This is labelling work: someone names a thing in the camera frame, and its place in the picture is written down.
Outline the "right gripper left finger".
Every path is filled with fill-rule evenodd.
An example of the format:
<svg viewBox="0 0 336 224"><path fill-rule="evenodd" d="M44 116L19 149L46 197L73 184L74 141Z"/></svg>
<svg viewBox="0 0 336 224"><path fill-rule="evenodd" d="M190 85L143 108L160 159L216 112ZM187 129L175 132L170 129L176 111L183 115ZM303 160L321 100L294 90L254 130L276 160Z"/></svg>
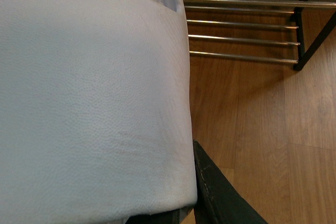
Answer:
<svg viewBox="0 0 336 224"><path fill-rule="evenodd" d="M126 224L176 224L181 223L189 214L189 207L152 215L137 215L130 217Z"/></svg>

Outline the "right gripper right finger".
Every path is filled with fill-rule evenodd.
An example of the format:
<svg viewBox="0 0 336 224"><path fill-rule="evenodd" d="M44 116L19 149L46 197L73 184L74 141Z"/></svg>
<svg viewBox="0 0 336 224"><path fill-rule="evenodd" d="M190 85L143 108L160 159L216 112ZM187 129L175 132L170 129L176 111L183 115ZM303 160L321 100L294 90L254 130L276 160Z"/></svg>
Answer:
<svg viewBox="0 0 336 224"><path fill-rule="evenodd" d="M237 192L198 141L193 142L197 203L196 223L266 223Z"/></svg>

